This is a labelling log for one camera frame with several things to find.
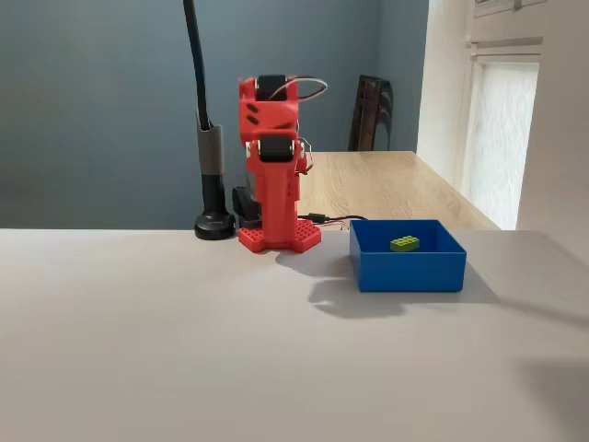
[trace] black lamp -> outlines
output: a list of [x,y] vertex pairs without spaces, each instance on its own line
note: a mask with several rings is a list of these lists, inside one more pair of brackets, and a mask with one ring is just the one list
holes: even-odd
[[204,201],[204,211],[196,218],[194,232],[200,239],[226,239],[235,235],[236,219],[225,208],[223,127],[215,126],[209,120],[201,39],[194,3],[193,0],[183,0],[183,2],[188,35],[191,40],[194,74],[196,75],[199,160],[202,174],[202,199]]

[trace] red robot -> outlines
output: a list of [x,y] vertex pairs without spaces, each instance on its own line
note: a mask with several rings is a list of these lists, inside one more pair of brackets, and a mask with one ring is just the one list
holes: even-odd
[[242,228],[239,241],[253,252],[302,253],[321,242],[321,230],[296,211],[300,175],[310,169],[298,133],[298,78],[261,76],[239,84],[241,143],[261,205],[261,228]]

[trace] gray cylinder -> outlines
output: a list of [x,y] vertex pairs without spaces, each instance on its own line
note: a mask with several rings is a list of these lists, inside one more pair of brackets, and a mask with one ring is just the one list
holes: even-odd
[[223,175],[223,126],[204,131],[197,123],[202,175]]

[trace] blue box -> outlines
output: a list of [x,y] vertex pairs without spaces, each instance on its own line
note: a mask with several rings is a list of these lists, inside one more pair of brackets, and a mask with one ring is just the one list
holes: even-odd
[[[390,241],[413,236],[418,250],[390,251]],[[436,220],[352,221],[350,255],[362,292],[459,292],[467,253]]]

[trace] lego brick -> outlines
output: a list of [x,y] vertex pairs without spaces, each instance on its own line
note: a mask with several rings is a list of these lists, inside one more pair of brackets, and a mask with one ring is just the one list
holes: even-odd
[[415,237],[403,237],[390,241],[390,251],[415,251],[420,247],[420,241]]

